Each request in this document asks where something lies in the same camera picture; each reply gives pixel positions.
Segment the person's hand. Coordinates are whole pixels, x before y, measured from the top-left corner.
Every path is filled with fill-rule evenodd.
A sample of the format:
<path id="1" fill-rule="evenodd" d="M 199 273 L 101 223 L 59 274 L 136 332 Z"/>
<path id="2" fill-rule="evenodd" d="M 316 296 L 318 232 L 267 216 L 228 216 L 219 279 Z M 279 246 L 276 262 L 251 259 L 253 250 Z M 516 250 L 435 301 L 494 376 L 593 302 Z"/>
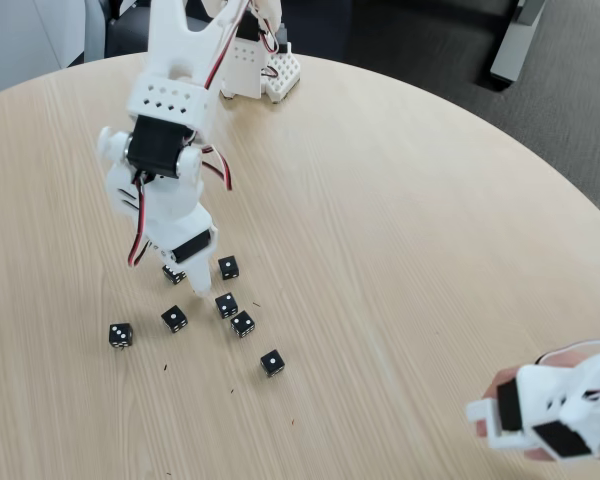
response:
<path id="1" fill-rule="evenodd" d="M 563 352 L 552 356 L 548 360 L 543 360 L 542 364 L 556 367 L 574 367 L 588 358 L 588 355 L 582 352 L 571 351 Z M 512 380 L 521 366 L 508 367 L 506 369 L 498 371 L 492 379 L 491 384 L 484 392 L 482 398 L 495 398 L 497 393 L 497 387 L 503 383 L 507 383 Z"/>

